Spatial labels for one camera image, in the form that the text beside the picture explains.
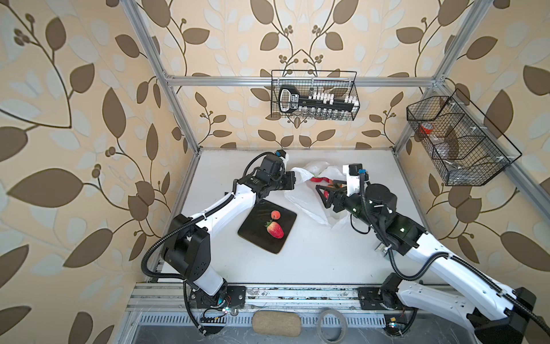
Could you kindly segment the white plastic bag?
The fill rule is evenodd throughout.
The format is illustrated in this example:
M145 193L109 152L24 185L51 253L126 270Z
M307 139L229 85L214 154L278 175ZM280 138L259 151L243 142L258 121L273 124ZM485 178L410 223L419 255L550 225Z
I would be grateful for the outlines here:
M316 185L328 186L329 183L313 183L309 179L319 177L328 178L329 182L334 179L343 181L345 175L342 168L330 165L326 161L312 161L303 167L293 167L292 171L296 176L295 187L294 190L284 192L285 198L318 224L335 226L343 218L344 213L336 214L330 209L325 209L315 190Z

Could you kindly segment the large red fake strawberry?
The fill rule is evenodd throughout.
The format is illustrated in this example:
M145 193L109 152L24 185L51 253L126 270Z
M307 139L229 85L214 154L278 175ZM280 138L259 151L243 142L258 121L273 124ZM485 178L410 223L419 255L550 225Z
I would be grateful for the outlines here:
M265 224L267 232L275 239L282 239L284 237L284 231L281 227L281 225L271 220Z

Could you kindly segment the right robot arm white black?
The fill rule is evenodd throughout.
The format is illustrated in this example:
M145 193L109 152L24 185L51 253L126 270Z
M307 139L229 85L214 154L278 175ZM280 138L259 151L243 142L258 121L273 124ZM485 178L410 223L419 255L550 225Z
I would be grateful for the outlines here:
M344 172L345 180L315 189L325 208L349 212L387 250L393 272L380 286L385 307L424 310L467 329L481 343L521 343L531 323L549 332L534 314L532 292L495 281L399 214L397 196L371 183L362 164L346 165Z

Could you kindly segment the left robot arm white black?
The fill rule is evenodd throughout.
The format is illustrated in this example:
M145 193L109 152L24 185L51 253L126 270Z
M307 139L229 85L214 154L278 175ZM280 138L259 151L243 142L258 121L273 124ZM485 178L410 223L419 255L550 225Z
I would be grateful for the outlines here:
M288 160L289 154L282 149L259 154L246 166L243 176L233 181L229 193L191 217L175 217L169 233L143 256L140 268L145 276L183 283L186 312L203 336L212 332L193 315L188 289L201 291L209 310L230 304L228 282L211 266L211 237L271 192L292 190L296 177L293 171L286 170Z

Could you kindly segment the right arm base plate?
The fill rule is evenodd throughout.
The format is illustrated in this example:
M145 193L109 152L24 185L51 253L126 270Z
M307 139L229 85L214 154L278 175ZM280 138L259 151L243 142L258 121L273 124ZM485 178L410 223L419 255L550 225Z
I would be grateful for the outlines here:
M380 288L358 288L357 297L361 310L399 310L403 305L394 292Z

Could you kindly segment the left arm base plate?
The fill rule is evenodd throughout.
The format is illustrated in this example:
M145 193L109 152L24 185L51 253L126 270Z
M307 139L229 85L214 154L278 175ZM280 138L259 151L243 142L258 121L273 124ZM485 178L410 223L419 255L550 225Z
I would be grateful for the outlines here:
M198 309L209 308L243 308L246 303L246 290L243 285L223 285L214 296L206 294L203 290L190 291L190 300Z

